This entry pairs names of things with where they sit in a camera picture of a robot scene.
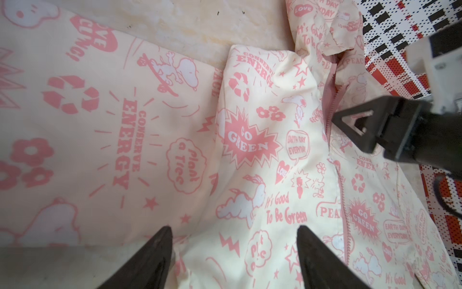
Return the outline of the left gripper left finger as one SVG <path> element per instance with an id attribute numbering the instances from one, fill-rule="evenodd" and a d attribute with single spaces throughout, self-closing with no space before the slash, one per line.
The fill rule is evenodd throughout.
<path id="1" fill-rule="evenodd" d="M 163 289 L 173 253 L 173 233 L 162 227 L 100 289 Z"/>

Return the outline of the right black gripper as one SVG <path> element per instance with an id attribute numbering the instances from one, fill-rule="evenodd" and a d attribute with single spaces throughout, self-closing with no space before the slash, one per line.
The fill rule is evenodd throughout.
<path id="1" fill-rule="evenodd" d="M 379 144 L 389 160 L 462 175 L 461 114 L 435 114 L 428 102 L 382 96 L 336 112 L 332 122 L 362 152 Z"/>

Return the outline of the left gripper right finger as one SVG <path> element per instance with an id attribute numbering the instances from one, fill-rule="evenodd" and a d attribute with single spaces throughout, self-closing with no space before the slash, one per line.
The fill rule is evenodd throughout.
<path id="1" fill-rule="evenodd" d="M 306 289 L 367 289 L 307 226 L 297 230 L 297 250 Z"/>

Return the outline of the cream pink printed jacket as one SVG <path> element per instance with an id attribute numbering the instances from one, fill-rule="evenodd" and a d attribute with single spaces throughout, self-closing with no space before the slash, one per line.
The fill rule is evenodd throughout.
<path id="1" fill-rule="evenodd" d="M 459 289 L 403 171 L 330 116 L 379 95 L 353 1 L 288 1 L 295 51 L 224 70 L 44 1 L 1 2 L 1 246 L 173 230 L 180 289 L 300 288 L 308 226 L 377 289 Z"/>

